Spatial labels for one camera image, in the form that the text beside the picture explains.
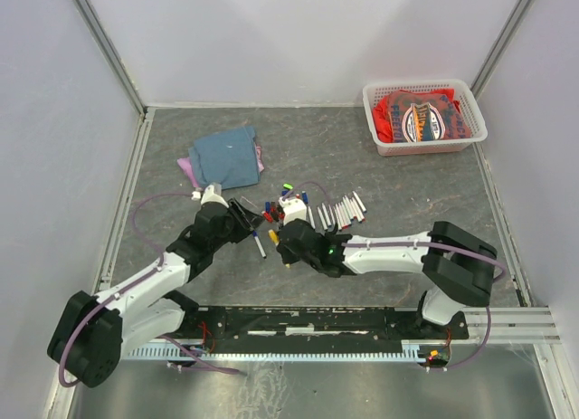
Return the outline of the blue cloth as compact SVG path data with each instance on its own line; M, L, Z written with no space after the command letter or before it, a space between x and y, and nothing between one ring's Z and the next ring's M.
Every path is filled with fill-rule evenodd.
M239 127L198 138L188 149L197 183L216 183L222 189L253 186L260 182L254 127Z

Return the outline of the pink cloth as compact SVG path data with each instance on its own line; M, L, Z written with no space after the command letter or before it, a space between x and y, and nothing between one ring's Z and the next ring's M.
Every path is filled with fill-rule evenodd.
M221 184L223 189L253 186L260 182L264 165L261 161L261 146L253 144L253 153L231 154L223 159L201 159L192 162L190 157L179 158L177 164L189 178L193 187L205 188L210 183Z

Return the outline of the yellow cap marker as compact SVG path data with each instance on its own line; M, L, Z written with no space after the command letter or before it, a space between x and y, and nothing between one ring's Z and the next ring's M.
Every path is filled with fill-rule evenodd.
M278 245L280 243L280 239L275 231L269 230L268 235L275 245Z

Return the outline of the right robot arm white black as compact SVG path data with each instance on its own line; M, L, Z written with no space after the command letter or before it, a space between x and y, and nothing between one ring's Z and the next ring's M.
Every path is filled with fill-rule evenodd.
M445 221L427 232L377 238L319 233L295 220L281 227L277 251L284 264L304 262L331 278L382 271L425 275L433 287L413 317L424 338L437 337L467 307L488 307L495 270L504 268L495 247Z

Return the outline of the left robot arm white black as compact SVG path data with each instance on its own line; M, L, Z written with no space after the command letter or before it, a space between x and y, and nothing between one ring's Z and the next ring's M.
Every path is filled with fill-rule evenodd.
M145 269L95 295L73 294L47 348L60 385L96 387L127 353L148 341L172 332L192 337L200 318L177 289L207 269L223 246L253 236L263 221L234 198L212 196Z

